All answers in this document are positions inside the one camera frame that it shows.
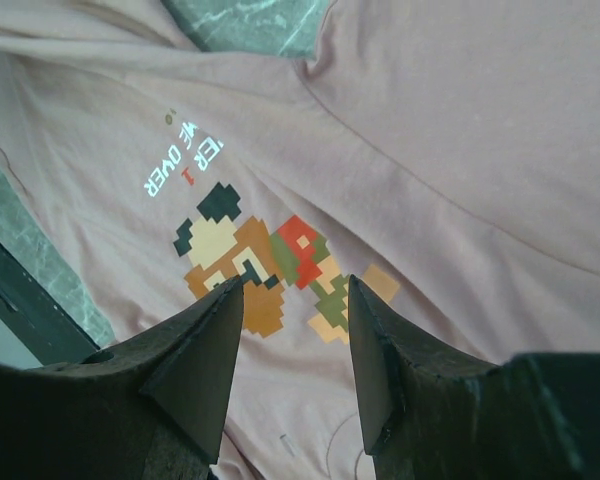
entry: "red mark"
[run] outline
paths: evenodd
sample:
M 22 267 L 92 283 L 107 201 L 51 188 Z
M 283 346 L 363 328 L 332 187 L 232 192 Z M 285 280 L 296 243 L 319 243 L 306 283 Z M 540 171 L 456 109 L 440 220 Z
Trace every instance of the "red mark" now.
M 180 175 L 187 179 L 189 185 L 193 185 L 193 183 L 195 182 L 191 174 L 189 174 L 189 167 L 185 168 Z
M 309 225 L 304 223 L 297 215 L 291 217 L 287 222 L 278 229 L 278 234 L 287 244 L 293 254 L 300 260 L 300 265 L 296 269 L 300 278 L 296 282 L 296 286 L 302 290 L 316 278 L 318 278 L 322 271 L 311 259 L 316 253 L 316 249 L 311 242 L 313 242 L 318 234 Z M 306 237 L 309 240 L 309 244 L 304 247 L 299 243 L 302 237 Z

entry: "pixel art graphic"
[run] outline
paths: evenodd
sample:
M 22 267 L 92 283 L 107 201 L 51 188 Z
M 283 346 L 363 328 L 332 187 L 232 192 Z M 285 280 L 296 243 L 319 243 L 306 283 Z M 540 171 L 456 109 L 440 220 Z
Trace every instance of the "pixel art graphic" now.
M 237 228 L 242 214 L 240 196 L 221 183 L 197 207 L 200 217 L 187 218 L 173 242 L 179 256 L 187 255 L 192 269 L 185 276 L 200 298 L 225 279 L 240 275 L 244 284 L 244 328 L 263 338 L 283 328 L 282 293 L 285 283 L 311 289 L 316 314 L 308 324 L 325 343 L 349 343 L 348 276 L 344 276 L 326 246 L 326 239 L 296 215 L 270 233 L 262 220 L 249 217 Z M 399 284 L 371 265 L 363 280 L 390 302 Z

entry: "green marble surface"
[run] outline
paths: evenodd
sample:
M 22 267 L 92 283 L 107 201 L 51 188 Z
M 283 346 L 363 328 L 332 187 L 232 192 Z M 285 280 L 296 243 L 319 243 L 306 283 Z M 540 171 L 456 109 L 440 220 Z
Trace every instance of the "green marble surface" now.
M 311 56 L 327 0 L 165 0 L 203 51 Z M 99 344 L 113 340 L 106 318 L 36 226 L 0 172 L 0 242 Z

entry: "fabric seam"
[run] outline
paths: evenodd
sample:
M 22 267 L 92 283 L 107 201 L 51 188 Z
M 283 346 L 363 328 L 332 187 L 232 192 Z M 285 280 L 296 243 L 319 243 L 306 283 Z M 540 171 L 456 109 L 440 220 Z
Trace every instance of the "fabric seam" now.
M 421 185 L 424 185 L 428 190 L 430 190 L 431 192 L 433 192 L 435 195 L 437 195 L 438 197 L 444 199 L 447 203 L 453 205 L 455 208 L 459 209 L 460 211 L 466 213 L 467 215 L 469 215 L 471 218 L 474 218 L 475 220 L 484 223 L 486 225 L 489 225 L 490 227 L 492 227 L 493 229 L 495 229 L 498 233 L 501 233 L 509 238 L 511 238 L 512 240 L 525 245 L 526 247 L 530 248 L 531 250 L 533 250 L 534 252 L 539 253 L 540 255 L 543 255 L 547 258 L 551 258 L 552 260 L 555 260 L 556 262 L 562 264 L 562 265 L 566 265 L 568 267 L 574 268 L 576 270 L 580 270 L 582 272 L 588 273 L 590 275 L 593 275 L 595 277 L 600 278 L 600 273 L 598 272 L 594 272 L 592 270 L 580 267 L 578 265 L 574 265 L 572 263 L 569 263 L 565 260 L 561 260 L 557 257 L 555 257 L 554 255 L 551 255 L 549 253 L 543 252 L 542 250 L 538 249 L 537 247 L 529 244 L 528 242 L 516 237 L 515 235 L 513 235 L 512 233 L 504 230 L 502 227 L 494 224 L 493 222 L 474 214 L 473 212 L 469 211 L 467 208 L 465 208 L 464 206 L 458 204 L 457 202 L 455 202 L 454 200 L 450 199 L 449 197 L 447 197 L 446 195 L 444 195 L 442 192 L 439 192 L 438 190 L 436 190 L 434 187 L 432 187 L 431 185 L 429 185 L 427 182 L 425 182 L 424 180 L 422 180 L 418 175 L 416 175 L 415 173 L 413 173 L 409 168 L 405 167 L 404 165 L 402 165 L 400 162 L 398 162 L 395 158 L 385 154 L 380 148 L 378 148 L 377 146 L 375 146 L 373 143 L 371 143 L 369 140 L 367 140 L 364 136 L 362 136 L 359 132 L 357 132 L 354 128 L 352 128 L 351 126 L 349 126 L 344 120 L 340 119 L 334 112 L 332 112 L 317 96 L 316 94 L 313 92 L 313 90 L 311 90 L 311 88 L 309 88 L 309 86 L 306 84 L 306 82 L 304 81 L 304 79 L 302 78 L 302 75 L 300 74 L 300 67 L 301 64 L 305 62 L 305 59 L 295 59 L 292 61 L 293 63 L 293 70 L 296 74 L 296 77 L 298 78 L 298 81 L 300 82 L 300 84 L 304 87 L 304 89 L 307 91 L 307 93 L 309 93 L 309 95 L 313 98 L 313 100 L 315 101 L 315 103 L 331 118 L 333 118 L 336 122 L 338 122 L 340 125 L 342 125 L 344 128 L 346 128 L 349 132 L 351 132 L 356 138 L 358 138 L 360 141 L 362 141 L 365 145 L 367 145 L 369 148 L 371 148 L 372 150 L 378 152 L 380 155 L 382 155 L 383 158 L 385 158 L 386 160 L 389 160 L 390 162 L 392 162 L 394 165 L 396 165 L 398 168 L 400 168 L 401 170 L 407 172 L 411 177 L 413 177 L 418 183 L 420 183 Z

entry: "t-shirt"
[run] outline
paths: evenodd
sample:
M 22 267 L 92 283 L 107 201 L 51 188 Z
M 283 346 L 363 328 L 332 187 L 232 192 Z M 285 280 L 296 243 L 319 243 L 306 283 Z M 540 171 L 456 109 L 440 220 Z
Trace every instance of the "t-shirt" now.
M 0 167 L 120 341 L 241 275 L 223 479 L 373 478 L 349 274 L 494 362 L 600 351 L 600 2 L 334 0 L 309 60 L 3 0 Z

